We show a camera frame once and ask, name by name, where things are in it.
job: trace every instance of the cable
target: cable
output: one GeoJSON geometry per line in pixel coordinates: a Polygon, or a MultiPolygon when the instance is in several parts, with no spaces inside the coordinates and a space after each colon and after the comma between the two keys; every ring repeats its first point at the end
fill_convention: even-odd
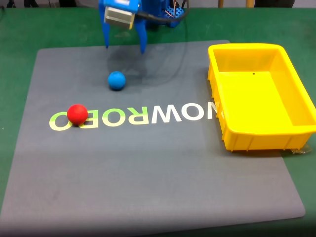
{"type": "Polygon", "coordinates": [[[185,11],[185,13],[180,16],[179,18],[162,18],[162,17],[157,17],[151,14],[148,14],[146,12],[140,11],[136,14],[136,16],[147,19],[147,20],[151,20],[151,21],[156,21],[159,23],[172,23],[172,22],[177,22],[177,21],[181,21],[184,18],[187,17],[189,11],[190,11],[190,4],[189,4],[189,0],[183,0],[182,3],[182,8],[184,7],[184,3],[187,3],[187,10],[185,11]]]}
{"type": "Polygon", "coordinates": [[[4,6],[2,6],[2,5],[0,6],[0,8],[1,8],[1,17],[0,17],[0,20],[2,20],[4,14],[5,14],[5,9],[4,9],[4,6]]]}
{"type": "Polygon", "coordinates": [[[184,4],[186,4],[187,0],[183,0],[181,8],[184,8],[184,4]]]}

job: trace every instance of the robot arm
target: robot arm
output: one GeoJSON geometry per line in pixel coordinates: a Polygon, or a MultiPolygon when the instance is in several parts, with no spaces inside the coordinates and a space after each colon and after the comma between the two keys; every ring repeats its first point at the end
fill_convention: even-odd
{"type": "Polygon", "coordinates": [[[109,47],[110,25],[131,29],[133,25],[140,39],[141,52],[147,44],[146,25],[149,23],[166,24],[175,27],[187,15],[176,0],[99,0],[99,12],[106,48],[109,47]]]}

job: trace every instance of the red ball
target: red ball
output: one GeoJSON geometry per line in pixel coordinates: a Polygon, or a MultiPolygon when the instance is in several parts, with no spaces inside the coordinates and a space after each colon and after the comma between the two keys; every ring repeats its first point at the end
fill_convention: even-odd
{"type": "Polygon", "coordinates": [[[88,118],[88,110],[83,105],[72,105],[67,111],[67,118],[74,125],[83,124],[88,118]]]}

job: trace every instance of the ball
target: ball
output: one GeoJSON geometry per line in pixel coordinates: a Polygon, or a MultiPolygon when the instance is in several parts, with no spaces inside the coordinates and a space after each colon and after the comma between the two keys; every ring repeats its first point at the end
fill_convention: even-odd
{"type": "Polygon", "coordinates": [[[108,84],[112,90],[122,90],[126,84],[126,78],[121,72],[112,72],[108,77],[108,84]]]}
{"type": "Polygon", "coordinates": [[[88,118],[88,110],[83,105],[72,105],[67,111],[67,118],[74,125],[83,124],[88,118]]]}

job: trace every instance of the gray mat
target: gray mat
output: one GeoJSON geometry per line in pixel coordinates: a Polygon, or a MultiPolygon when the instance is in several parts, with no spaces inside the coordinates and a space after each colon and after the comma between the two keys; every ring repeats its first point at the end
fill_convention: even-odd
{"type": "Polygon", "coordinates": [[[207,48],[225,42],[149,45],[143,56],[138,45],[39,51],[1,228],[124,236],[303,216],[278,153],[231,153],[220,139],[208,109],[207,48]],[[113,71],[127,77],[121,92],[107,87],[113,71]],[[51,117],[76,103],[98,110],[98,127],[51,129],[51,117]],[[169,121],[157,112],[168,105],[169,121]],[[123,112],[105,116],[107,126],[102,115],[112,108],[123,112]]]}

